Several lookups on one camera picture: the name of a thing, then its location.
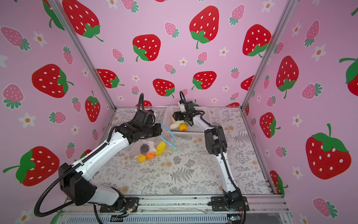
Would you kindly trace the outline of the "yellow orange toy fruit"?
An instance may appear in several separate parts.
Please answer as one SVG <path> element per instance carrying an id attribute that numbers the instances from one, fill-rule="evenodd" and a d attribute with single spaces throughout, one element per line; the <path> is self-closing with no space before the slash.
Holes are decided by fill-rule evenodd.
<path id="1" fill-rule="evenodd" d="M 186 132 L 187 131 L 187 125 L 185 123 L 182 123 L 179 125 L 179 130 L 181 132 Z"/>

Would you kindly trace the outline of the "white toy radish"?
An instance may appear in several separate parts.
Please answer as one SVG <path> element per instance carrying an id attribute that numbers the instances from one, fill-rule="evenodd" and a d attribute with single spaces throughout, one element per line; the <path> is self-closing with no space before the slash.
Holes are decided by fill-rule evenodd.
<path id="1" fill-rule="evenodd" d="M 170 129 L 170 130 L 177 129 L 177 128 L 179 128 L 179 126 L 180 126 L 181 124 L 184 124 L 184 123 L 185 123 L 185 122 L 184 122 L 183 120 L 175 121 L 175 122 L 173 122 L 173 123 L 169 126 L 169 129 Z"/>

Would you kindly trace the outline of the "dark brown toy fruit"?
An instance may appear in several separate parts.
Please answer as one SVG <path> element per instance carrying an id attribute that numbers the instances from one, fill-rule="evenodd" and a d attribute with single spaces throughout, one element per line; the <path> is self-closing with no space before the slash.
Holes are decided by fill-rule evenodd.
<path id="1" fill-rule="evenodd" d="M 141 147 L 140 147 L 140 153 L 143 154 L 143 155 L 146 155 L 150 150 L 150 146 L 148 144 L 143 144 Z"/>

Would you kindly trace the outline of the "clear zip top bag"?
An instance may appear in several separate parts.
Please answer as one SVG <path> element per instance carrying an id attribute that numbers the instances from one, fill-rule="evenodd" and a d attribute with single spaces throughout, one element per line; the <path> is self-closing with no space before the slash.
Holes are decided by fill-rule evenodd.
<path id="1" fill-rule="evenodd" d="M 161 128 L 162 128 L 161 136 L 144 139 L 144 140 L 139 140 L 138 142 L 135 142 L 131 145 L 130 158 L 132 159 L 133 162 L 135 162 L 137 164 L 139 163 L 138 155 L 142 155 L 140 153 L 140 147 L 143 144 L 148 144 L 150 146 L 150 150 L 148 153 L 155 153 L 157 145 L 161 141 L 165 141 L 167 143 L 167 146 L 166 146 L 166 149 L 164 150 L 163 154 L 161 154 L 160 156 L 170 155 L 170 154 L 178 151 L 178 149 L 175 145 L 176 138 L 175 138 L 173 132 L 167 126 L 165 126 L 162 122 L 159 121 L 158 123 L 161 125 Z"/>

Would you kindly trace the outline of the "yellow toy banana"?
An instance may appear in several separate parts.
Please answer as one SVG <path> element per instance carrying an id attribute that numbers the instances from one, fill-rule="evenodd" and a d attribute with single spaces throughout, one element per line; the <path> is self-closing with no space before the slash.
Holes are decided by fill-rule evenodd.
<path id="1" fill-rule="evenodd" d="M 160 156 L 163 154 L 164 150 L 166 149 L 167 143 L 165 141 L 161 141 L 156 148 L 155 156 Z"/>

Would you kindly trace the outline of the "orange toy tangerine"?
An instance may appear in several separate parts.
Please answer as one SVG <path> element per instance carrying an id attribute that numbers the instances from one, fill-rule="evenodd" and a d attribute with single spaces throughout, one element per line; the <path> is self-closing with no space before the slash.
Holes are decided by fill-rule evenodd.
<path id="1" fill-rule="evenodd" d="M 155 157 L 155 153 L 147 153 L 146 154 L 146 158 L 149 159 L 153 159 Z"/>

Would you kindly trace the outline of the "yellow toy lemon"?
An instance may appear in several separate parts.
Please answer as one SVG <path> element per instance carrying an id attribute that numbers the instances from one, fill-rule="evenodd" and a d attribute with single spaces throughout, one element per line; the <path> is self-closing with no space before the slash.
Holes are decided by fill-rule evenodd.
<path id="1" fill-rule="evenodd" d="M 142 163 L 147 160 L 147 157 L 145 155 L 138 155 L 138 162 Z"/>

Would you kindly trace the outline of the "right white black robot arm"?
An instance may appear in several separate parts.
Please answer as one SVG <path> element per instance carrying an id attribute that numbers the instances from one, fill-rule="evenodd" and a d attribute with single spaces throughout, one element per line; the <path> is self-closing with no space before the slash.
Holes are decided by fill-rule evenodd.
<path id="1" fill-rule="evenodd" d="M 221 173 L 223 183 L 223 204 L 229 211 L 237 210 L 240 206 L 245 205 L 244 197 L 238 188 L 227 159 L 227 141 L 224 130 L 221 126 L 210 124 L 204 119 L 205 112 L 197 110 L 192 101 L 179 101 L 180 112 L 173 113 L 174 120 L 183 120 L 190 125 L 199 127 L 205 138 L 205 146 L 210 155 L 217 163 Z"/>

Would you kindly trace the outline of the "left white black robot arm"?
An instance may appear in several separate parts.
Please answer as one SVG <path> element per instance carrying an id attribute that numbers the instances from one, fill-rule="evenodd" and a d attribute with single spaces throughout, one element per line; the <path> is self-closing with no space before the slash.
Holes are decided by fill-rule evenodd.
<path id="1" fill-rule="evenodd" d="M 107 140 L 82 159 L 69 165 L 64 163 L 59 168 L 59 177 L 45 190 L 34 207 L 34 215 L 45 217 L 71 204 L 77 206 L 86 203 L 107 205 L 114 211 L 121 211 L 126 206 L 125 196 L 116 188 L 104 188 L 92 184 L 92 177 L 119 151 L 139 140 L 158 137 L 162 129 L 155 122 L 153 110 L 139 109 L 132 120 L 119 126 L 113 126 Z M 40 207 L 48 193 L 56 186 L 64 192 L 70 202 L 51 211 L 41 212 Z"/>

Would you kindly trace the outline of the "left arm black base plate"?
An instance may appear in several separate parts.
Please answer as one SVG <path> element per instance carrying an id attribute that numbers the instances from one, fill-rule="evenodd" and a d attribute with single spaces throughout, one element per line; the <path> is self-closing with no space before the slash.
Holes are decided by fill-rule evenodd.
<path id="1" fill-rule="evenodd" d="M 100 213 L 125 213 L 128 210 L 130 213 L 137 212 L 139 200 L 139 197 L 119 198 L 114 205 L 102 205 Z"/>

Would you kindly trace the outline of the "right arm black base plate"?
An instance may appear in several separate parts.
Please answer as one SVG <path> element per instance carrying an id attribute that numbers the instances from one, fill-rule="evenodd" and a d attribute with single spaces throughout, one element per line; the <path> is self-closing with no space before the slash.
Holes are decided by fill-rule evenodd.
<path id="1" fill-rule="evenodd" d="M 208 206 L 212 207 L 213 211 L 239 211 L 244 212 L 249 211 L 249 204 L 246 197 L 243 197 L 243 200 L 229 202 L 224 196 L 222 197 L 211 197 L 208 202 Z"/>

